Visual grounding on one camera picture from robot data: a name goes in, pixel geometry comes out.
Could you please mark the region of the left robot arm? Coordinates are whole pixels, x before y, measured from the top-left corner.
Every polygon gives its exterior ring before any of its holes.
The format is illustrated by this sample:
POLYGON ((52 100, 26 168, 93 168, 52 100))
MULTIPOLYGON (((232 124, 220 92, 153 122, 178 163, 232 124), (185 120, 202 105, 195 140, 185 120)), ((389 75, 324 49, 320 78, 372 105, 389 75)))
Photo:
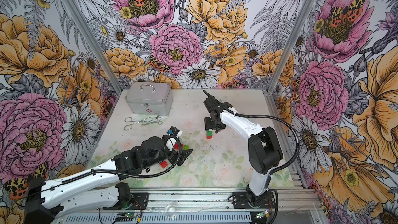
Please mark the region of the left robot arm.
POLYGON ((50 224, 83 209, 128 209, 137 202, 124 179, 149 179, 182 166, 193 152, 178 137, 151 137, 90 170, 54 180, 30 182, 24 204, 25 224, 50 224))

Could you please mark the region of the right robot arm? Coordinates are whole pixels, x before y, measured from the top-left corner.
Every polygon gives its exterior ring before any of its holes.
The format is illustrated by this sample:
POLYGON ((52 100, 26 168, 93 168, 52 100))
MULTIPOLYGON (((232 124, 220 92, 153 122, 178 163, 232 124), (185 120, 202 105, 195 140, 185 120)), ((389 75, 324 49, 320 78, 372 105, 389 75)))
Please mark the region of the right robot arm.
POLYGON ((246 189, 246 197, 251 206, 258 207, 269 196, 272 169, 277 168, 283 159, 277 134, 273 127, 263 127, 250 121, 250 118, 261 116, 240 114, 228 102, 220 102, 207 91, 204 93, 207 95, 204 105, 209 112, 204 119, 205 130, 218 133, 229 127, 247 141, 248 158, 254 172, 246 189))

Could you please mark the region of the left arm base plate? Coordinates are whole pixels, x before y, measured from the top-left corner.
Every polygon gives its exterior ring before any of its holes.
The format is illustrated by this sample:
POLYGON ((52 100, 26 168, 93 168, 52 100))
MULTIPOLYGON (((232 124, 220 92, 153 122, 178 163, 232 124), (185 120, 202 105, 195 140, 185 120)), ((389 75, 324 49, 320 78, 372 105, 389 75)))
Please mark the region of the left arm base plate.
POLYGON ((131 196, 119 200, 112 207, 104 207, 104 210, 107 211, 116 211, 116 210, 146 210, 149 194, 148 193, 133 193, 131 196))

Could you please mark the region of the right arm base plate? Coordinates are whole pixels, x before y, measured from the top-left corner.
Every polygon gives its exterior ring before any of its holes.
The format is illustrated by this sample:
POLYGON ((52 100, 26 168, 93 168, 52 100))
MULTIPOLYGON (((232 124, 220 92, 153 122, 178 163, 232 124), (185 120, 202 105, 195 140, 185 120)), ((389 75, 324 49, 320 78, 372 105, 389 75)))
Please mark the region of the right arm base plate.
POLYGON ((276 196, 270 190, 260 196, 250 192, 233 192, 229 199, 235 209, 275 209, 277 206, 276 196))

